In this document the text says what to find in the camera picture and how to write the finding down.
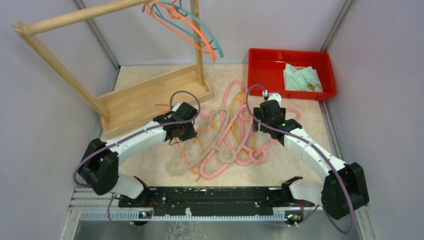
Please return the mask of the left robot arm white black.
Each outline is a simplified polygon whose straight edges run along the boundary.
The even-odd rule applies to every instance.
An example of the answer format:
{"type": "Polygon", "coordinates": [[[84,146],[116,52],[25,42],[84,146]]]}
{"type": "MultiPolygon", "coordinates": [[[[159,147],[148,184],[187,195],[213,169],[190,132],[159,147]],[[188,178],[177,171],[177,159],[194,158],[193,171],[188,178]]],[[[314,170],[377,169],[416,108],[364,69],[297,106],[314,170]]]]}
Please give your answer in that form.
{"type": "Polygon", "coordinates": [[[147,185],[136,176],[120,173],[120,165],[157,144],[196,137],[193,122],[198,115],[194,106],[182,101],[133,132],[108,141],[96,138],[89,143],[77,174],[98,196],[119,194],[144,207],[150,200],[147,185]]]}

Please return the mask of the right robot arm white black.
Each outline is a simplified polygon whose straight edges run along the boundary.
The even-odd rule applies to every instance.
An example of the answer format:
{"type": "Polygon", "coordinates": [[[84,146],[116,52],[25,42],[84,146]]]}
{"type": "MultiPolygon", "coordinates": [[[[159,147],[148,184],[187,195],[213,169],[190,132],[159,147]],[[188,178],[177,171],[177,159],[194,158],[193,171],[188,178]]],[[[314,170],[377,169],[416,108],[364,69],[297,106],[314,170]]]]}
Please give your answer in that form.
{"type": "Polygon", "coordinates": [[[295,176],[282,184],[281,199],[287,206],[300,200],[323,207],[330,217],[340,220],[370,201],[365,173],[356,162],[346,163],[314,141],[277,100],[267,100],[253,108],[252,130],[267,133],[282,146],[298,154],[319,176],[320,182],[295,176]]]}

